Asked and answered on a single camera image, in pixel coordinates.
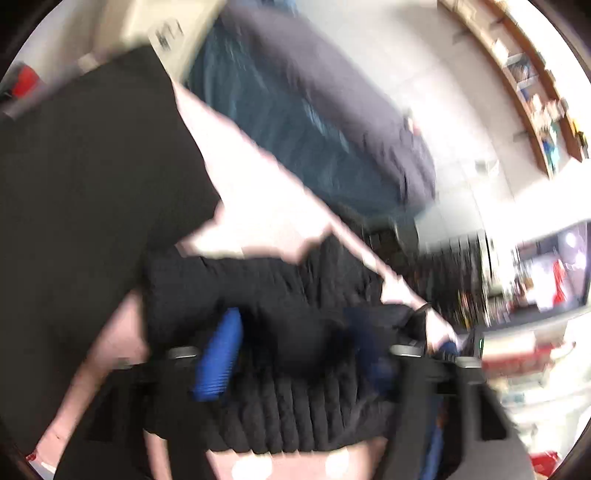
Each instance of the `wall shelf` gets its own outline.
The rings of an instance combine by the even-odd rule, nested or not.
[[[517,22],[515,22],[515,20],[511,17],[511,14],[504,10],[502,5],[495,0],[478,1],[484,5],[484,7],[486,7],[492,15],[497,17],[498,23],[506,28],[511,37],[528,56],[531,64],[534,66],[535,71],[538,74],[540,84],[548,96],[548,99],[560,101],[561,96],[556,89],[556,84],[554,83],[554,77],[551,71],[546,69],[545,61],[540,55],[540,52],[536,49],[536,47],[534,47],[529,37],[525,35]],[[568,154],[578,161],[583,161],[581,148],[578,140],[574,136],[574,132],[571,127],[572,123],[568,112],[563,118],[560,119],[558,125],[564,138],[564,143],[566,144],[566,150]]]
[[[551,166],[548,163],[546,155],[544,153],[544,147],[542,145],[542,140],[540,135],[537,133],[534,124],[532,122],[532,115],[529,105],[526,103],[523,95],[517,89],[517,82],[515,81],[513,75],[509,71],[509,69],[504,66],[497,58],[493,51],[493,39],[489,35],[488,30],[480,27],[471,14],[473,10],[468,8],[458,8],[460,5],[461,7],[468,6],[468,4],[464,2],[457,2],[454,0],[437,0],[438,6],[441,6],[449,12],[453,18],[455,18],[458,22],[463,24],[468,32],[472,34],[472,36],[476,39],[476,43],[479,48],[484,53],[485,57],[489,60],[493,69],[499,74],[499,78],[501,79],[505,90],[511,97],[513,104],[515,106],[515,110],[517,111],[523,126],[525,127],[525,131],[528,134],[528,138],[531,144],[531,149],[535,157],[535,161],[538,165],[538,168],[548,175],[548,178],[552,178],[554,173]]]

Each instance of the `black cloth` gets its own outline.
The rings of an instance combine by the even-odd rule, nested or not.
[[[245,331],[228,389],[181,415],[199,416],[200,431],[170,426],[178,403],[169,387],[155,395],[148,430],[171,444],[200,434],[206,449],[255,453],[333,450],[386,432],[394,404],[359,365],[345,308],[359,309],[389,345],[401,329],[424,340],[424,322],[416,335],[406,325],[409,307],[382,305],[382,278],[334,236],[299,265],[183,258],[173,250],[150,259],[146,278],[147,337],[157,354],[202,347],[229,307],[240,309]]]
[[[32,452],[142,259],[219,196],[149,46],[0,125],[0,417]]]

